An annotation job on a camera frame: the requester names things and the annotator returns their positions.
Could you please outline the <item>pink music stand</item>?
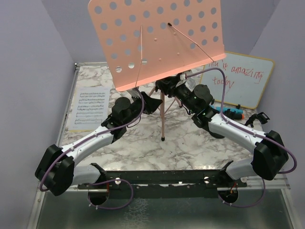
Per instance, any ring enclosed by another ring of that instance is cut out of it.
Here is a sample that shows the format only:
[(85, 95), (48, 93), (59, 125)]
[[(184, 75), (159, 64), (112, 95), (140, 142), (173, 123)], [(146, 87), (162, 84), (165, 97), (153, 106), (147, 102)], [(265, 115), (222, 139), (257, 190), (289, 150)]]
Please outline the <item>pink music stand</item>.
[(226, 57), (218, 0), (91, 0), (88, 11), (117, 91)]

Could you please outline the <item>white sheet music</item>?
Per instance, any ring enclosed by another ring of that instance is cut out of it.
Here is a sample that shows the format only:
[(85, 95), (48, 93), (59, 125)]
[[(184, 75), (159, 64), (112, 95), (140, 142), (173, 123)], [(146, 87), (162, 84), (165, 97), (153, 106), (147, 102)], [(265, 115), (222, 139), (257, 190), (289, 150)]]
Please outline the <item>white sheet music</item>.
[(76, 90), (69, 115), (69, 131), (91, 131), (107, 118), (110, 88), (81, 87)]

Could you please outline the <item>black microphone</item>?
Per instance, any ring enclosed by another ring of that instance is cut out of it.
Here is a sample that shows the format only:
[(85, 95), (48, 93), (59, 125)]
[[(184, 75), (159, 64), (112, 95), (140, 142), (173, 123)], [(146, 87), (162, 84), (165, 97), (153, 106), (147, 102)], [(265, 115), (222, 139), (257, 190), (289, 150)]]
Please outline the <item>black microphone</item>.
[(227, 117), (229, 117), (232, 120), (243, 120), (244, 119), (244, 114), (230, 113)]

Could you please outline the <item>yellow sheet music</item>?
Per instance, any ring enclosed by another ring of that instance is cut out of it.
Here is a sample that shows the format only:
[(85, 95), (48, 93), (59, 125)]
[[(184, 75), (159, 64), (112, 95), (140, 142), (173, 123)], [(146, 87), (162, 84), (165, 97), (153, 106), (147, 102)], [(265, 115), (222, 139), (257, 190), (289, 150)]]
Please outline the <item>yellow sheet music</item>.
[(69, 133), (82, 133), (82, 132), (88, 132), (88, 130), (69, 130)]

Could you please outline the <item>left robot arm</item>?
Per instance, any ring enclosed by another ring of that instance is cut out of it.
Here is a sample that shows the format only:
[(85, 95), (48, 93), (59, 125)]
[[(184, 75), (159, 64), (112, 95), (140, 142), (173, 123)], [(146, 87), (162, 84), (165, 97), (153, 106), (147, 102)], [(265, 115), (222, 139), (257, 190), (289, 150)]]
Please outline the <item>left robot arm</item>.
[(70, 186), (83, 183), (101, 188), (105, 184), (105, 176), (97, 166), (77, 165), (98, 149), (119, 140), (126, 133), (127, 126), (140, 119), (142, 114), (154, 113), (162, 102), (136, 90), (132, 99), (116, 99), (111, 114), (93, 132), (62, 147), (49, 146), (35, 171), (40, 191), (50, 191), (59, 196)]

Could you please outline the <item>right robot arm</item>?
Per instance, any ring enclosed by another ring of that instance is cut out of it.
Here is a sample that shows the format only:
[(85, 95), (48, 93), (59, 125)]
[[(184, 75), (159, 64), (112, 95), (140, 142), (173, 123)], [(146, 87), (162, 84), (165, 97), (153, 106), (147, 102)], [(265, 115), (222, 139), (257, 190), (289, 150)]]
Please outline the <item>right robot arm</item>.
[(155, 83), (169, 98), (177, 98), (192, 114), (192, 120), (215, 138), (228, 138), (252, 153), (252, 158), (229, 163), (219, 174), (220, 183), (229, 187), (242, 177), (259, 176), (273, 180), (288, 161), (281, 136), (270, 131), (256, 131), (220, 114), (210, 106), (213, 96), (207, 85), (190, 89), (186, 80), (171, 76)]

